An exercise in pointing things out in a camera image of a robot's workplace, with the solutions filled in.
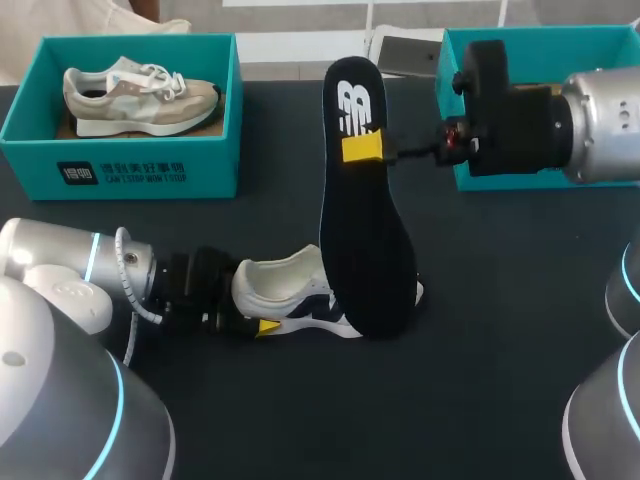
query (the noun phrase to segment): black tablecloth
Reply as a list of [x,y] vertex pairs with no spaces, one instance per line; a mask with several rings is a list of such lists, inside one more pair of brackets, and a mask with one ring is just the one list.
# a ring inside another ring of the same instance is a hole
[[[432,91],[389,82],[390,126],[409,140],[432,130]],[[13,94],[0,89],[2,115]],[[29,203],[2,160],[0,221],[125,225],[161,254],[210,244],[273,259],[316,242],[321,84],[247,83],[242,142],[231,201]],[[639,192],[462,194],[428,161],[391,183],[430,303],[402,338],[141,339],[133,368],[173,417],[175,479],[571,478],[562,412],[621,343],[604,286]]]

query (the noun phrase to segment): shoe insole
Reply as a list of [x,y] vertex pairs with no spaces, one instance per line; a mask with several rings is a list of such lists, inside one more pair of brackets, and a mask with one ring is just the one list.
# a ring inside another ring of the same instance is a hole
[[326,178],[320,248],[329,286],[365,337],[399,334],[416,302],[416,263],[380,161],[344,162],[342,139],[387,126],[382,76],[360,57],[334,63],[323,88]]

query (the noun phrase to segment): white sneaker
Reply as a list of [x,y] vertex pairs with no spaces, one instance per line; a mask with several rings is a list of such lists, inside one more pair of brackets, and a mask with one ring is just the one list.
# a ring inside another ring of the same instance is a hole
[[220,99],[220,88],[210,82],[125,57],[103,72],[68,69],[63,91],[80,137],[176,135],[209,120]]
[[[418,282],[416,304],[423,293],[424,287]],[[231,294],[245,317],[280,322],[280,327],[268,335],[315,327],[343,338],[362,336],[337,305],[320,249],[315,245],[307,245],[282,260],[243,260],[233,277]]]

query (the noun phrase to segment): teal shoe box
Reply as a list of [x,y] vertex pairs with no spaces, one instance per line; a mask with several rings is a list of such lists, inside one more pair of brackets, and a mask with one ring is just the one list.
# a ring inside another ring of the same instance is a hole
[[[640,65],[640,36],[629,25],[449,29],[445,31],[436,95],[440,115],[464,115],[463,97],[451,88],[462,67],[466,46],[478,40],[502,40],[507,50],[509,79],[518,83],[563,83],[571,74]],[[459,190],[511,190],[570,188],[561,171],[543,170],[534,175],[472,177],[466,163],[454,167]],[[586,186],[629,186],[600,183]]]
[[[65,70],[103,71],[120,56],[220,86],[222,135],[55,139],[66,108]],[[31,200],[230,198],[242,99],[233,34],[46,37],[9,110],[0,148]]]

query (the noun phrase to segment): beige sneaker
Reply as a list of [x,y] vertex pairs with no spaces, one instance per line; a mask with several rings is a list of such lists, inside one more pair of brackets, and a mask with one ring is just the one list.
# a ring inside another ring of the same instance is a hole
[[80,137],[175,135],[205,123],[220,98],[220,88],[212,83],[185,80],[125,57],[104,72],[68,69],[63,91]]

